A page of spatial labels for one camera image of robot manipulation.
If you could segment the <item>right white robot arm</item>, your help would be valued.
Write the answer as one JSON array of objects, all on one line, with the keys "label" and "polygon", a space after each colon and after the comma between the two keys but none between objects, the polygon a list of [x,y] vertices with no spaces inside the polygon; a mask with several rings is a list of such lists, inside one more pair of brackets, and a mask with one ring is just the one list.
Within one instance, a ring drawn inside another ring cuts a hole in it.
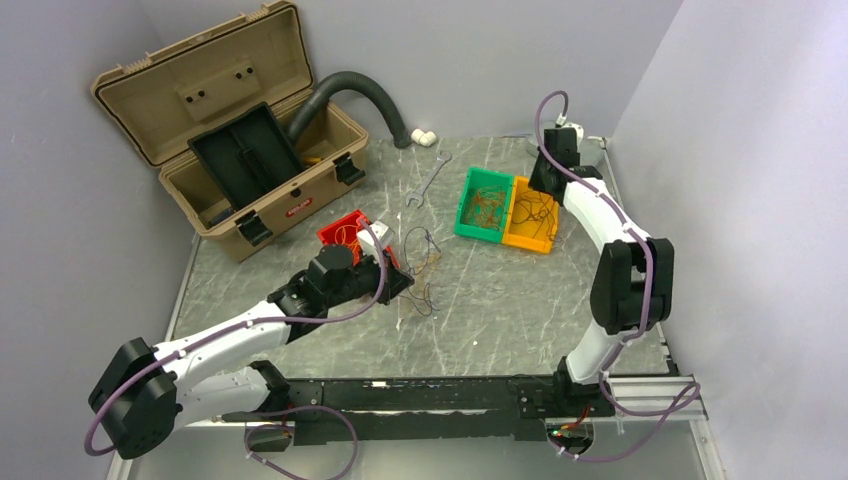
[{"label": "right white robot arm", "polygon": [[626,344],[669,316],[674,248],[635,225],[599,171],[581,165],[575,129],[546,129],[538,141],[530,188],[576,218],[600,254],[590,290],[592,321],[561,360],[550,391],[555,409],[574,415],[600,393]]}]

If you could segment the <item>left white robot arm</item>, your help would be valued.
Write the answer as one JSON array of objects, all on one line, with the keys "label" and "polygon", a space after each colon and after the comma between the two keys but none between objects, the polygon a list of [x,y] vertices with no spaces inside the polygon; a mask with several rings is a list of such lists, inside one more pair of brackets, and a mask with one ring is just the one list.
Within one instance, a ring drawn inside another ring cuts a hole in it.
[{"label": "left white robot arm", "polygon": [[290,385],[268,360],[233,365],[265,350],[288,345],[329,322],[330,309],[369,297],[387,305],[414,284],[388,253],[356,260],[344,246],[328,245],[286,284],[242,314],[182,339],[150,346],[142,338],[124,343],[89,395],[95,428],[123,459],[145,455],[173,431],[218,415],[247,413],[264,420],[282,415]]}]

